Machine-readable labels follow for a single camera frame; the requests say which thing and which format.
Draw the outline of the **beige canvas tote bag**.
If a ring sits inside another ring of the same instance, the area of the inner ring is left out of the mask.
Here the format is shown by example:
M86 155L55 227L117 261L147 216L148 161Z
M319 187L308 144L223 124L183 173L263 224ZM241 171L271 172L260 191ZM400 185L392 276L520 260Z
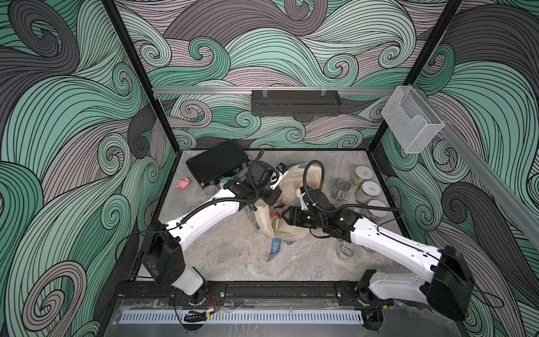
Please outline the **beige canvas tote bag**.
M283 219L283 214L288 208L301 207L298 190L303 186L303 173L306 166L307 163L304 161L287 169L286 176L279 184L281 195L274 204L267 205L264 201L259 201L255 204L256 210L247 209L248 217L255 229L272 239L269 260L279 253L283 244L293 244L308 234L308 229L291 226Z

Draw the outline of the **green label seed jar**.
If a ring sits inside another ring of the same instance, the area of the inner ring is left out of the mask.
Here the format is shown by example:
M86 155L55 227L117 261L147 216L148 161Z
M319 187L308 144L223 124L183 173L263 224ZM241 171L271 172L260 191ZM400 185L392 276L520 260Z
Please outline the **green label seed jar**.
M370 181L373 178L373 171L366 166L358 166L355 168L354 173L350 179L350 184L354 189L359 189L366 181Z

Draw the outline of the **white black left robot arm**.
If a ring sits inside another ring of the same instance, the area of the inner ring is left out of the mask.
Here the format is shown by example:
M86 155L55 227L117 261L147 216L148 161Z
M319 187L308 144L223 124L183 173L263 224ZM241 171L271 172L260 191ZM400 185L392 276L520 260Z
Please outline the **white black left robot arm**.
M221 220L237 213L265 195L274 202L280 192L283 175L255 188L237 178L228 181L207 202L185 215L162 223L152 222L145 233L139 258L151 278L159 286L172 286L199 303L208 293L208 282L193 267L186 264L183 253L203 233Z

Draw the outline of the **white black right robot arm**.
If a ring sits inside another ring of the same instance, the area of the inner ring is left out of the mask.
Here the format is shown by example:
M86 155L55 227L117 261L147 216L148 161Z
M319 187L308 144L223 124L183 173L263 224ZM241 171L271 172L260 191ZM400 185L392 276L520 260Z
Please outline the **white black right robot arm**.
M415 242L349 209L326 213L290 206L282 218L290 226L320 229L329 237L378 252L409 270L408 275L373 272L365 283L377 299L424 303L451 320L465 319L474 278L456 248Z

